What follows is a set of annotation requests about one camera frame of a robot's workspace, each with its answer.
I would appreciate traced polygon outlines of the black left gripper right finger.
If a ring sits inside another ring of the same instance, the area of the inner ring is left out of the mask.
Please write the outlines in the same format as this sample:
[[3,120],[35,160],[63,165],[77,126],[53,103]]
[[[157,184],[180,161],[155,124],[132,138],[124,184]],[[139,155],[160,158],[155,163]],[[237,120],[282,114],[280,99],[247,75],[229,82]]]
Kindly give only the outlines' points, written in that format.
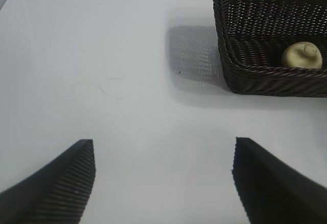
[[237,138],[232,176],[250,223],[326,223],[326,187],[250,138]]

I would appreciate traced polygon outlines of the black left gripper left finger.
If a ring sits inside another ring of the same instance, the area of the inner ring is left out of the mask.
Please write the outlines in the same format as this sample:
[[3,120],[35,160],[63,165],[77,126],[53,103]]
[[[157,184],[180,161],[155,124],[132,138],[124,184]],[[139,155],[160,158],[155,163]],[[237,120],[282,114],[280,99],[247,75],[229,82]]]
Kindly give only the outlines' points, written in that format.
[[79,140],[1,192],[1,223],[79,223],[95,177],[93,141]]

